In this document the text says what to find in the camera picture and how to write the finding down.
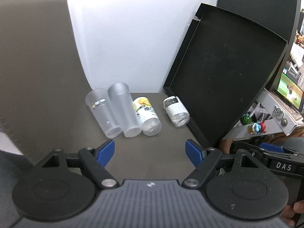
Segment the person's right hand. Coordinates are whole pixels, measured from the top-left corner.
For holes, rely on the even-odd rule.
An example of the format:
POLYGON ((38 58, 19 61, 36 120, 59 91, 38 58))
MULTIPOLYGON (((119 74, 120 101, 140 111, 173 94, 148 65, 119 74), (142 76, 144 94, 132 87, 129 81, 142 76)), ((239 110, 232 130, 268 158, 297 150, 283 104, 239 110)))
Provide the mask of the person's right hand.
POLYGON ((281 218, 291 227, 295 226, 295 221, 292 219, 295 214, 303 214, 304 213, 304 200, 296 202, 293 207, 287 205, 283 213, 281 214, 281 218))

